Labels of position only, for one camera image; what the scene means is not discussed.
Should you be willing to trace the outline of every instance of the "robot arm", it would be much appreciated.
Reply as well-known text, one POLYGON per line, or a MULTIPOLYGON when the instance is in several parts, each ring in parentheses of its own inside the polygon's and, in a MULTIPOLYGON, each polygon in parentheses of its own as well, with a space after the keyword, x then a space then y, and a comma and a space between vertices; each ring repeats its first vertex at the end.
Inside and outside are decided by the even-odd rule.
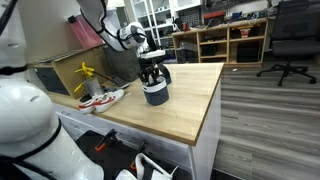
POLYGON ((108 18, 108 0, 77 0, 81 14, 96 33, 113 49, 125 51, 141 46, 146 39, 140 23, 133 22, 119 29, 108 18))

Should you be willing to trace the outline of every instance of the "white cabinet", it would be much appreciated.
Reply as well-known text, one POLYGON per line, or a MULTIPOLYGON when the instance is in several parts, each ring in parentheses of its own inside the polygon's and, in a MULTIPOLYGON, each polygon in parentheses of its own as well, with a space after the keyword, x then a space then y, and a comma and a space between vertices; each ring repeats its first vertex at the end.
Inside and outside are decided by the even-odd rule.
POLYGON ((174 10, 181 11, 184 9, 200 6, 202 0, 174 0, 174 10))
POLYGON ((168 34, 172 32, 172 0, 131 0, 137 22, 140 22, 147 35, 151 35, 158 46, 166 45, 168 34))

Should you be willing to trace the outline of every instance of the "wooden floor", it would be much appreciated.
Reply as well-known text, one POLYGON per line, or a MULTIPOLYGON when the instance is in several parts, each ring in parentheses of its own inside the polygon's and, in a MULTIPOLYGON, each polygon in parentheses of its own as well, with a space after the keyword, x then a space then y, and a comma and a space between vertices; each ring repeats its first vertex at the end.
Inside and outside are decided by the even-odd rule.
POLYGON ((295 74, 278 87, 281 73, 224 70, 215 169, 242 179, 320 179, 320 67, 308 63, 316 85, 295 74))

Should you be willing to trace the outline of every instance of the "gray floor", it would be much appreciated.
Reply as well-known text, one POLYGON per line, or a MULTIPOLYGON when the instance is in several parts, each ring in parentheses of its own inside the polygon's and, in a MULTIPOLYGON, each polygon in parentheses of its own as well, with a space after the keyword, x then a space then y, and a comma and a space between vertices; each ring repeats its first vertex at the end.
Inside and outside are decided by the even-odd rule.
POLYGON ((224 70, 215 169, 243 179, 320 179, 320 67, 307 65, 318 84, 294 74, 278 87, 281 73, 224 70))

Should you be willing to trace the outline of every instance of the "black office chair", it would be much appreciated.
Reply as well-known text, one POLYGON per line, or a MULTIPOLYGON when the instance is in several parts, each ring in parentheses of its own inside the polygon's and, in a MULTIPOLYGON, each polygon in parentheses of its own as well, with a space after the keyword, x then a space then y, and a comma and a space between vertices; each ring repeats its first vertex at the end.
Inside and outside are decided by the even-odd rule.
POLYGON ((310 83, 317 83, 314 76, 307 74, 306 66, 291 66, 290 57, 303 57, 320 54, 320 0, 291 0, 280 2, 271 35, 273 56, 285 58, 287 65, 276 64, 262 73, 283 71, 278 86, 289 73, 296 73, 311 78, 310 83))

